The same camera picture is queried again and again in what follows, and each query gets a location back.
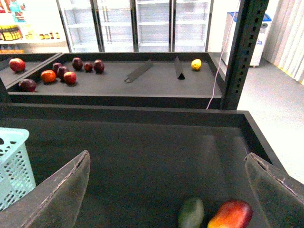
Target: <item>dark red apple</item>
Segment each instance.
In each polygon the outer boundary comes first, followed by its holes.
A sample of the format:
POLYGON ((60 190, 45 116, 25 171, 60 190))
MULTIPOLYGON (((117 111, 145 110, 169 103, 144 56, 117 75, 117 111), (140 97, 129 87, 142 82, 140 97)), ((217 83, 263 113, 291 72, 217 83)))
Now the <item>dark red apple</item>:
POLYGON ((101 74, 105 69, 104 67, 105 65, 100 59, 95 60, 94 70, 96 71, 96 73, 101 74))
POLYGON ((32 79, 23 79, 21 82, 19 82, 19 87, 24 92, 34 92, 37 84, 32 79))
POLYGON ((81 58, 79 57, 73 58, 72 66, 75 70, 81 70, 83 66, 81 58))
POLYGON ((25 62, 20 58, 13 58, 9 61, 10 68, 15 72, 25 70, 25 62))
POLYGON ((55 72, 56 75, 57 75, 58 68, 59 68, 60 66, 62 67, 62 64, 61 64, 61 63, 54 63, 54 64, 53 64, 53 71, 55 72))
POLYGON ((65 82, 68 84, 74 84, 77 80, 76 74, 74 72, 66 72, 64 75, 65 82))
POLYGON ((84 68, 86 72, 91 72, 93 69, 93 65, 90 62, 86 62, 84 68))
POLYGON ((57 71, 57 77, 59 77, 61 80, 64 80, 63 76, 66 72, 68 72, 68 68, 66 66, 61 66, 58 68, 57 71))

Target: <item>produce display bin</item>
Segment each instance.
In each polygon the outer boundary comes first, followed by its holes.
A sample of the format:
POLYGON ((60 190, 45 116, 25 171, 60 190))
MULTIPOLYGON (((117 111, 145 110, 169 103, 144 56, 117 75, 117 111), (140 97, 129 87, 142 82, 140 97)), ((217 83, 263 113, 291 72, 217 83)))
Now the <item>produce display bin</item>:
POLYGON ((61 53, 39 53, 39 54, 1 54, 0 55, 0 78, 6 88, 18 83, 21 78, 30 75, 33 70, 39 70, 46 62, 59 56, 61 53), (22 72, 15 73, 11 70, 9 62, 12 58, 21 58, 26 68, 22 72))
POLYGON ((17 104, 1 107, 3 127, 29 130, 37 184, 83 150, 89 184, 76 228, 177 227, 183 201, 204 202, 204 228, 230 199, 253 208, 248 228, 266 228, 244 158, 284 170, 246 111, 17 104))
MULTIPOLYGON (((218 67, 213 53, 70 53, 62 54, 24 78, 37 82, 35 93, 19 92, 17 84, 8 89, 12 102, 65 105, 106 105, 167 108, 206 108, 212 96, 214 76, 218 67), (105 69, 102 74, 84 69, 75 71, 74 57, 80 57, 83 64, 101 59, 105 69), (180 60, 185 79, 178 80, 176 57, 180 60), (202 60, 200 71, 191 69, 191 61, 202 60), (153 66, 132 83, 127 75, 141 67, 148 60, 153 66), (77 75, 75 85, 67 85, 57 78, 46 85, 40 80, 44 70, 52 69, 60 62, 77 75)), ((218 76, 211 108, 219 109, 222 93, 225 91, 224 77, 218 76)))

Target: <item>plastic basket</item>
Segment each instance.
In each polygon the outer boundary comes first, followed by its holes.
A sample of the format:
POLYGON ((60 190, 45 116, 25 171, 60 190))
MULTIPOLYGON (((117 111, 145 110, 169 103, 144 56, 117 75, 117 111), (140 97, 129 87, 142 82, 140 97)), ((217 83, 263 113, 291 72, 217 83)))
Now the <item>plastic basket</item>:
POLYGON ((25 129, 0 127, 0 211, 36 186, 24 143, 28 136, 25 129))

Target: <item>red apple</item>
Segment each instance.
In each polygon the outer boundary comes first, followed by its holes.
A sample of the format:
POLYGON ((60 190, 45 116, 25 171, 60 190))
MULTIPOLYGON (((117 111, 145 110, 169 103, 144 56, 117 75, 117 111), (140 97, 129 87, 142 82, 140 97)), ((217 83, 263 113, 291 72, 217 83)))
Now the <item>red apple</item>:
POLYGON ((77 80, 76 74, 74 72, 66 72, 64 75, 64 80, 68 84, 74 84, 77 80))
POLYGON ((79 57, 73 58, 72 66, 75 70, 81 70, 83 66, 81 58, 79 57))
POLYGON ((13 58, 9 61, 10 68, 15 72, 25 70, 25 62, 20 58, 13 58))
POLYGON ((61 80, 64 80, 63 76, 66 72, 68 72, 68 68, 66 66, 61 66, 58 68, 57 71, 57 77, 59 77, 61 80))
POLYGON ((208 223, 208 228, 246 228, 252 214, 251 206, 245 201, 230 200, 220 207, 208 223))
POLYGON ((57 75, 58 68, 59 68, 60 66, 62 67, 62 64, 61 64, 61 63, 54 63, 54 64, 53 64, 53 71, 55 72, 56 75, 57 75))
POLYGON ((32 79, 23 79, 21 82, 19 82, 19 87, 24 92, 34 92, 37 84, 32 79))
POLYGON ((101 74, 105 69, 104 67, 105 65, 100 59, 95 60, 94 70, 96 71, 96 73, 101 74))
POLYGON ((93 65, 90 62, 86 62, 84 68, 86 72, 91 72, 93 69, 93 65))

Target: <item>green mango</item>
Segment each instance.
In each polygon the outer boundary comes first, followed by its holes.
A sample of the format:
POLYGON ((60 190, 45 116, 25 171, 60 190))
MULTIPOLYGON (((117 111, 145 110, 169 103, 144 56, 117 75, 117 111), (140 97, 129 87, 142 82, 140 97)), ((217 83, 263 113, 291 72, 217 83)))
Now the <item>green mango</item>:
POLYGON ((204 205, 200 198, 186 200, 179 212, 179 228, 199 228, 204 219, 204 205))

